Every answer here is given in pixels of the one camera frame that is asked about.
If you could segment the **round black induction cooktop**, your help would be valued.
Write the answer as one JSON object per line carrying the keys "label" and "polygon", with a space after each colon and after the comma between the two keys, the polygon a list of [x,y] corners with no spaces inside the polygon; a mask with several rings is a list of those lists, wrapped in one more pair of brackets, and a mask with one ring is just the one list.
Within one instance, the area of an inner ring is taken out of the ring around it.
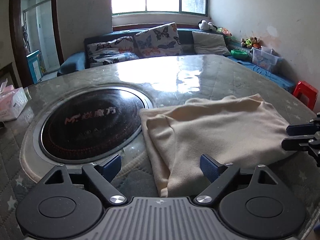
{"label": "round black induction cooktop", "polygon": [[121,86],[93,88],[58,104],[41,127],[39,145],[62,164],[93,162],[119,151],[141,131],[139,111],[152,104]]}

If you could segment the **blue corner sofa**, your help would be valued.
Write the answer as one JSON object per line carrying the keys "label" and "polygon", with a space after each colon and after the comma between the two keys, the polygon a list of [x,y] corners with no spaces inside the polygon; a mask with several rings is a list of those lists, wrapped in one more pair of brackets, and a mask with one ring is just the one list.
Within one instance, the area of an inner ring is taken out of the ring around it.
{"label": "blue corner sofa", "polygon": [[241,49],[232,38],[213,31],[178,28],[169,23],[150,29],[116,31],[84,40],[84,51],[71,55],[58,76],[118,62],[161,56],[215,54],[225,56],[273,81],[292,93],[295,83],[277,73],[281,58],[269,67],[253,63],[252,52]]}

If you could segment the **large butterfly cushion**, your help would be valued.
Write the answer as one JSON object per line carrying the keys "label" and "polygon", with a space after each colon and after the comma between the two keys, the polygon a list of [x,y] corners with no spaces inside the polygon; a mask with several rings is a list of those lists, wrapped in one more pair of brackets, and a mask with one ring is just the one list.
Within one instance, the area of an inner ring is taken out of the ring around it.
{"label": "large butterfly cushion", "polygon": [[144,58],[183,54],[175,22],[141,31],[134,40]]}

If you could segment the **clear plastic storage box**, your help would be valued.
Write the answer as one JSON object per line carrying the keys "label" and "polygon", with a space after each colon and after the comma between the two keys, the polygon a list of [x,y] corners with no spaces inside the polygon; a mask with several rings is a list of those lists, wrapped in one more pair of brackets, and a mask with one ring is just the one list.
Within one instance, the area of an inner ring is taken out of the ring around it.
{"label": "clear plastic storage box", "polygon": [[252,63],[273,74],[277,74],[280,70],[283,59],[276,55],[270,54],[268,51],[272,51],[271,49],[266,48],[263,50],[263,48],[264,47],[261,49],[252,49]]}

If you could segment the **dark wooden door frame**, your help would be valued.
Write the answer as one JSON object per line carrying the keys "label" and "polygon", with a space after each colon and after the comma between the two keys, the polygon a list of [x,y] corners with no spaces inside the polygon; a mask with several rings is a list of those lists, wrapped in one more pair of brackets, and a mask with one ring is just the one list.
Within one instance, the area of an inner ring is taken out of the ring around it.
{"label": "dark wooden door frame", "polygon": [[[57,0],[51,0],[53,32],[59,64],[63,64],[64,57],[61,47],[59,26],[57,20]],[[23,45],[23,31],[21,26],[21,0],[9,0],[9,27],[11,45],[15,64],[22,87],[33,85],[33,79],[27,63],[27,56]]]}

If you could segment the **green bowl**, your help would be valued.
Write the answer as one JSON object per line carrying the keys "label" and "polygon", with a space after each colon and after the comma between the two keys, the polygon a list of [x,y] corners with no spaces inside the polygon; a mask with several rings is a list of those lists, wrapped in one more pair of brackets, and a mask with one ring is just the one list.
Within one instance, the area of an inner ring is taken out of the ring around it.
{"label": "green bowl", "polygon": [[231,50],[231,55],[237,60],[245,61],[249,57],[249,54],[242,50]]}

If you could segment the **cream sweatshirt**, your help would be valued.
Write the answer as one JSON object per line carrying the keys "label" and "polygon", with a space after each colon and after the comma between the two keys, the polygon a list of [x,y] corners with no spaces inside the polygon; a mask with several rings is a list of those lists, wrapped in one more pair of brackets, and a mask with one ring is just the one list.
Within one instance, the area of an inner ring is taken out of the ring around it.
{"label": "cream sweatshirt", "polygon": [[281,148],[288,122],[259,94],[142,109],[146,150],[161,197],[197,195],[208,185],[204,154],[241,168],[270,165],[291,155]]}

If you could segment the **left butterfly cushion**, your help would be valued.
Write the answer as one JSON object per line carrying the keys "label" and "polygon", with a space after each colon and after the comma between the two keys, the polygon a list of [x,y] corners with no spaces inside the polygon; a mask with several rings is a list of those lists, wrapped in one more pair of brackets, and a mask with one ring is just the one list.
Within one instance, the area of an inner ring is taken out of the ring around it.
{"label": "left butterfly cushion", "polygon": [[139,59],[135,54],[131,36],[123,36],[108,42],[88,44],[87,54],[91,68]]}

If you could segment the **grey plain cushion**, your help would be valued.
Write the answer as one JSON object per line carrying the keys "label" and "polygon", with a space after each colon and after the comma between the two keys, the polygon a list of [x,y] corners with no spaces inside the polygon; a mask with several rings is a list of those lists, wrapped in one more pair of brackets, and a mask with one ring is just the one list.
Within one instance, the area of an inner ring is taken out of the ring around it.
{"label": "grey plain cushion", "polygon": [[196,54],[231,56],[222,35],[200,31],[193,31],[192,35]]}

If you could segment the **red plastic stool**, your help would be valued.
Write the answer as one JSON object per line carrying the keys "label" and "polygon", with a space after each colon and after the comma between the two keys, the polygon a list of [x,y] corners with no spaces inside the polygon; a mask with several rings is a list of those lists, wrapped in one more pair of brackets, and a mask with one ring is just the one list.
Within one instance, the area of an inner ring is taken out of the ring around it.
{"label": "red plastic stool", "polygon": [[307,107],[313,110],[318,97],[318,90],[306,81],[298,81],[293,96],[300,99],[305,96],[308,99]]}

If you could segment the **pink tissue box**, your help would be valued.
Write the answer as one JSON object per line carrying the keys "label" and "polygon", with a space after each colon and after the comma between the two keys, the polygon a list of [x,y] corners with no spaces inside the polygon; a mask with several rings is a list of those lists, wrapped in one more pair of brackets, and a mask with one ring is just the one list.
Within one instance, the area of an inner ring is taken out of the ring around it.
{"label": "pink tissue box", "polygon": [[25,108],[28,98],[22,87],[7,86],[6,79],[1,84],[0,122],[16,120]]}

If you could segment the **green and brown plush toys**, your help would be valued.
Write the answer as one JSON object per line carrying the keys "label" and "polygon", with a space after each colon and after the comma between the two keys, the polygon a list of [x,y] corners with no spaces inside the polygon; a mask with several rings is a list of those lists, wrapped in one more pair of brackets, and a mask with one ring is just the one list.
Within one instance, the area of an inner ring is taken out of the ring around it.
{"label": "green and brown plush toys", "polygon": [[257,37],[250,37],[248,39],[244,39],[242,38],[240,41],[240,45],[244,48],[256,48],[256,49],[260,49],[261,45],[260,45],[260,39]]}

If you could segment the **blue white small cabinet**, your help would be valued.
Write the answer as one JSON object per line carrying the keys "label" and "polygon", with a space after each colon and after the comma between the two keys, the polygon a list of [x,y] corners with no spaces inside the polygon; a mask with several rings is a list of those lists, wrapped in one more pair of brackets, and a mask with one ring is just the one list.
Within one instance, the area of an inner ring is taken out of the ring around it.
{"label": "blue white small cabinet", "polygon": [[39,61],[39,50],[36,50],[27,55],[28,67],[31,73],[33,83],[38,83],[42,79],[42,71]]}

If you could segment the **panda plush toy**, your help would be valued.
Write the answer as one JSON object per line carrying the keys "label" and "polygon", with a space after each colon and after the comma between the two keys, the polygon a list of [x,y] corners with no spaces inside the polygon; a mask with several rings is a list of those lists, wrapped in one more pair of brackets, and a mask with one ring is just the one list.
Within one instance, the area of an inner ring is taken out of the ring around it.
{"label": "panda plush toy", "polygon": [[217,27],[212,22],[207,22],[206,20],[201,20],[198,26],[201,31],[217,31]]}

